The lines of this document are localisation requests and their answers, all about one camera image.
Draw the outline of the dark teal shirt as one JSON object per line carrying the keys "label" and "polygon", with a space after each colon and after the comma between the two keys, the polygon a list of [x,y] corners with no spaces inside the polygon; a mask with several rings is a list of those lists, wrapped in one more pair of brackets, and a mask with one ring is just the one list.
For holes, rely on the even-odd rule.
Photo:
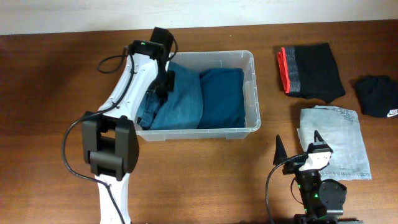
{"label": "dark teal shirt", "polygon": [[245,127],[241,68],[211,68],[200,73],[203,114],[199,129]]}

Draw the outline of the blue denim jeans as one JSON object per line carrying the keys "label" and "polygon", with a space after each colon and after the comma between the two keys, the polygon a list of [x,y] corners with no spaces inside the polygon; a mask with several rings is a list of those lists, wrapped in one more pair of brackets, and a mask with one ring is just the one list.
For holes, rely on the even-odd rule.
{"label": "blue denim jeans", "polygon": [[203,114],[199,73],[177,63],[169,63],[175,73],[174,90],[166,97],[147,91],[137,111],[143,130],[195,129]]}

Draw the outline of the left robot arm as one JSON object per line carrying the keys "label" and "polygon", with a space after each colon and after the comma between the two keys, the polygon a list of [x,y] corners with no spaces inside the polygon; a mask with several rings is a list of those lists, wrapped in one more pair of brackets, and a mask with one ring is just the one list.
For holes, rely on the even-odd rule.
{"label": "left robot arm", "polygon": [[83,158],[98,185],[101,223],[131,222],[128,185],[139,157],[134,120],[147,92],[174,87],[168,67],[177,46],[174,38],[135,40],[123,50],[125,68],[109,98],[80,118]]}

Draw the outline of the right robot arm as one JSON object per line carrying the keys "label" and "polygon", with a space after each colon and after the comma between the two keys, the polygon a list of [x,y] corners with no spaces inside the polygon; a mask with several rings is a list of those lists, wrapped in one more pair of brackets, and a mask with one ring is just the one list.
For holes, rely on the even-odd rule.
{"label": "right robot arm", "polygon": [[293,217],[294,223],[362,223],[356,218],[342,218],[343,205],[347,188],[333,179],[321,178],[320,171],[329,165],[332,148],[323,140],[318,131],[314,131],[314,142],[307,151],[288,157],[279,135],[276,136],[276,147],[273,165],[266,180],[266,207],[269,220],[274,223],[269,206],[269,182],[272,174],[280,167],[284,175],[293,174],[301,196],[303,214]]}

